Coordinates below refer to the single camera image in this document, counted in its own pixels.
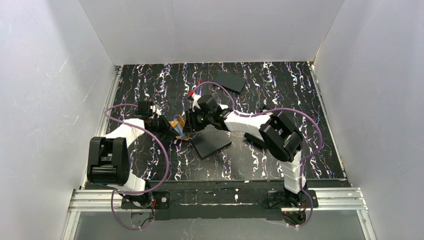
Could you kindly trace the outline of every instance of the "cable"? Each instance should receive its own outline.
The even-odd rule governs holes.
[[[153,200],[147,206],[142,206],[141,208],[146,209],[146,208],[150,207],[152,204],[153,204]]]
[[[296,223],[296,220],[293,218],[293,217],[291,217],[291,216],[289,216],[288,214],[282,214],[284,217],[287,217],[287,218],[289,218],[290,219],[290,222],[293,224],[293,225],[297,225],[297,223]]]
[[[299,211],[297,211],[296,213],[302,213],[301,210],[304,208],[304,204],[302,203],[302,205],[300,205],[300,209]]]
[[[306,211],[306,209],[308,208],[308,202],[305,201],[305,208],[302,210],[302,213],[304,213]]]
[[[127,122],[124,122],[124,121],[122,121],[122,120],[119,120],[119,119],[117,119],[117,118],[114,118],[114,117],[112,117],[112,116],[110,116],[110,115],[108,115],[108,112],[110,111],[110,110],[112,110],[112,109],[114,109],[114,108],[117,108],[117,107],[122,107],[122,106],[131,106],[131,107],[138,107],[137,105],[135,105],[135,104],[129,104],[129,103],[122,103],[122,104],[118,104],[118,105],[115,105],[115,106],[112,106],[112,107],[109,107],[108,109],[106,109],[105,111],[104,111],[104,115],[108,118],[108,119],[110,119],[110,120],[112,120],[112,121],[115,121],[115,122],[118,122],[118,123],[121,123],[121,124],[125,124],[125,125],[128,125],[128,126],[130,126],[130,127],[132,127],[132,128],[136,128],[136,129],[140,129],[141,131],[143,131],[143,132],[145,132],[146,134],[148,134],[149,136],[151,136],[156,142],[157,142],[157,144],[159,145],[159,147],[162,149],[162,151],[163,151],[163,153],[164,153],[164,155],[165,155],[165,161],[166,161],[166,171],[165,171],[165,174],[163,175],[163,178],[160,180],[160,182],[156,185],[156,186],[154,186],[154,187],[152,187],[152,188],[150,188],[150,189],[147,189],[147,190],[144,190],[144,191],[119,191],[119,190],[117,190],[117,189],[114,189],[113,191],[112,191],[112,196],[111,196],[111,199],[110,199],[110,208],[111,208],[111,210],[112,210],[112,214],[113,214],[113,217],[115,218],[115,220],[117,221],[117,223],[119,224],[119,225],[121,225],[122,227],[124,227],[124,228],[126,228],[126,229],[129,229],[129,230],[139,230],[139,229],[143,229],[143,228],[145,228],[145,227],[147,227],[147,226],[149,226],[151,223],[153,223],[153,221],[151,221],[151,222],[149,222],[147,225],[145,225],[145,226],[140,226],[140,227],[131,227],[131,226],[127,226],[127,225],[125,225],[125,224],[123,224],[122,222],[121,222],[121,220],[119,220],[119,218],[118,218],[118,216],[117,216],[117,214],[115,213],[115,210],[114,210],[114,195],[115,195],[115,192],[121,192],[122,194],[128,194],[128,195],[141,195],[141,194],[145,194],[145,193],[150,193],[150,192],[152,192],[152,191],[154,191],[154,190],[156,190],[156,189],[158,189],[164,182],[165,182],[165,180],[167,179],[167,177],[168,177],[168,172],[169,172],[169,170],[170,170],[170,160],[169,160],[169,158],[168,158],[168,153],[167,153],[167,150],[165,149],[165,147],[164,147],[164,145],[161,143],[161,141],[153,134],[153,133],[151,133],[150,131],[148,131],[148,130],[146,130],[146,129],[144,129],[144,128],[142,128],[142,127],[139,127],[139,126],[137,126],[137,125],[134,125],[134,124],[130,124],[130,123],[127,123]]]
[[[240,117],[252,118],[252,117],[256,117],[256,116],[259,116],[259,115],[264,115],[264,114],[267,114],[267,113],[272,113],[272,112],[277,112],[277,111],[281,111],[281,112],[282,111],[286,111],[286,112],[293,112],[293,113],[302,115],[303,117],[305,117],[306,119],[308,119],[312,123],[312,125],[315,128],[316,132],[318,133],[319,144],[317,145],[317,148],[315,149],[315,151],[313,151],[311,154],[303,157],[300,160],[300,172],[301,172],[301,176],[304,175],[306,160],[308,158],[312,158],[315,155],[317,155],[321,151],[321,149],[323,148],[323,143],[324,143],[324,141],[323,141],[323,134],[321,133],[321,130],[318,127],[318,124],[309,115],[307,115],[306,113],[304,113],[302,111],[299,111],[299,110],[296,110],[296,109],[292,109],[292,108],[287,108],[287,107],[278,107],[278,108],[274,108],[274,109],[271,109],[271,110],[262,111],[262,112],[255,113],[255,114],[245,114],[245,113],[243,114],[243,113],[238,112],[236,110],[236,104],[235,104],[235,101],[233,99],[233,96],[231,96],[231,94],[223,86],[219,85],[218,83],[215,83],[215,82],[212,82],[212,81],[204,81],[201,84],[197,85],[194,88],[193,91],[195,92],[200,86],[202,86],[204,84],[212,84],[212,85],[215,85],[215,86],[220,87],[229,96],[229,98],[230,98],[230,100],[232,102],[232,106],[231,107],[232,107],[232,110],[234,111],[234,113],[237,114]],[[300,186],[302,186],[302,177],[300,178],[299,183],[300,183]],[[310,202],[312,203],[312,197],[311,197],[311,195],[309,195],[309,193],[306,192],[303,187],[300,187],[300,190],[302,191],[303,194],[305,194],[309,198]],[[310,206],[310,213],[309,213],[308,218],[306,219],[306,221],[304,223],[300,224],[299,227],[303,227],[305,224],[307,224],[309,222],[309,220],[312,217],[313,209],[314,209],[314,206],[311,204],[311,206]]]
[[[141,227],[143,227],[143,225],[146,223],[146,221],[148,221],[148,220],[153,220],[153,219],[155,219],[155,218],[154,218],[154,217],[146,218],[146,220],[144,220],[144,222],[141,224],[140,228],[141,228]]]
[[[156,199],[154,200],[153,206],[151,207],[151,214],[155,215]]]

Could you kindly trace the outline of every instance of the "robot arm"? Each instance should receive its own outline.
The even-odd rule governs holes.
[[[146,181],[130,171],[128,147],[144,131],[126,125],[136,125],[163,135],[179,133],[161,114],[161,110],[150,101],[140,101],[137,111],[130,119],[124,120],[113,132],[95,136],[90,141],[88,152],[87,180],[103,184],[122,192],[140,192],[146,188]]]
[[[303,135],[282,112],[253,117],[239,116],[230,108],[223,108],[210,95],[190,93],[193,108],[186,110],[184,130],[197,132],[212,124],[224,131],[249,133],[263,141],[269,152],[280,161],[284,174],[284,188],[300,195],[306,179],[301,175]]]

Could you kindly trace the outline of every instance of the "white wall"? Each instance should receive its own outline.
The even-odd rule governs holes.
[[[114,66],[78,0],[0,1],[0,233],[60,239]]]
[[[347,177],[378,239],[422,239],[424,2],[346,0],[315,61]]]
[[[344,0],[80,0],[115,65],[313,61]]]

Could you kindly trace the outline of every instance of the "black marble-patterned surface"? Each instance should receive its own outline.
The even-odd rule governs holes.
[[[176,119],[190,107],[189,92],[199,83],[211,81],[218,72],[225,71],[247,79],[240,94],[232,92],[237,109],[256,113],[263,105],[271,108],[288,107],[305,112],[317,121],[324,138],[324,147],[317,158],[306,166],[307,178],[344,178],[330,131],[324,117],[317,91],[306,62],[237,62],[237,63],[179,63],[124,65],[114,103],[136,104],[149,99],[161,106],[169,121]],[[210,94],[221,104],[231,106],[224,92],[213,86],[203,85],[200,94]],[[130,107],[117,108],[113,117],[123,119]],[[306,143],[303,155],[316,148],[317,133],[305,118],[292,115],[293,121],[303,133]],[[118,124],[110,122],[110,133]],[[221,180],[275,180],[282,179],[277,161],[267,150],[259,149],[245,141],[242,132],[231,132],[232,145],[205,160],[200,160],[188,141],[165,138],[171,162],[169,181],[221,181]],[[147,134],[139,137],[128,149],[131,167],[137,176],[148,180],[160,180],[165,174],[165,157],[158,144],[153,144]]]

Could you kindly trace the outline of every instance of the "black square plate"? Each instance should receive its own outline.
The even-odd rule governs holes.
[[[211,125],[199,131],[195,137],[190,139],[190,142],[202,160],[231,145],[227,132],[218,130]]]
[[[223,86],[226,89],[233,90],[240,93],[246,84],[246,79],[229,74],[226,72],[220,72],[218,76],[213,80],[213,82]]]

